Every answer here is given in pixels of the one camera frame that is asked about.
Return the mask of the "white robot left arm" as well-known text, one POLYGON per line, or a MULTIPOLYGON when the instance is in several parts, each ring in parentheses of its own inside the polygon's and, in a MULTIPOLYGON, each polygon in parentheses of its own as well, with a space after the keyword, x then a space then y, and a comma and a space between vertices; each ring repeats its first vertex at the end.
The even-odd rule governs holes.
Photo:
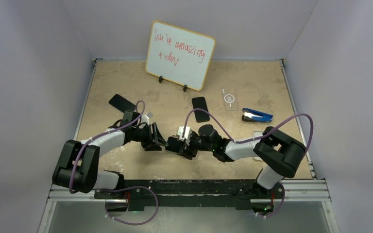
POLYGON ((168 143, 157 124, 149 123, 147 118, 135 111, 125 111, 123 119, 105 132, 87 140, 68 140, 55 166, 52 183, 68 188, 72 194, 103 189, 112 198, 121 198, 125 194, 123 174, 99 170, 99 159, 129 142, 139 142, 145 151, 161 151, 166 147, 168 143))

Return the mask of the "green phone black screen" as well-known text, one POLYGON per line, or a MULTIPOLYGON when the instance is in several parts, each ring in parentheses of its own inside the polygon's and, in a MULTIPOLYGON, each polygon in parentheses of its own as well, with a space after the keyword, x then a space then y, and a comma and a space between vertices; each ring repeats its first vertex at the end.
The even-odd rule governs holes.
POLYGON ((168 149, 165 149, 165 150, 173 152, 173 153, 177 153, 182 146, 183 146, 183 141, 178 140, 177 137, 170 136, 170 146, 168 149))

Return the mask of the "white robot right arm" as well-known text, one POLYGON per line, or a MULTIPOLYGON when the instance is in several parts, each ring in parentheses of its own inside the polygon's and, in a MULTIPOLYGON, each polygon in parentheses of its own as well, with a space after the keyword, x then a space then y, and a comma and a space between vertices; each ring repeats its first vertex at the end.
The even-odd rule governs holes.
POLYGON ((221 137, 212 125, 206 124, 194 132, 180 126, 176 136, 168 138, 167 151, 192 160, 198 152, 208 151, 221 162, 234 162, 258 157, 266 163, 253 184, 254 193, 261 198, 283 178, 293 178, 307 149, 304 144, 280 130, 267 127, 257 138, 246 138, 244 143, 221 137))

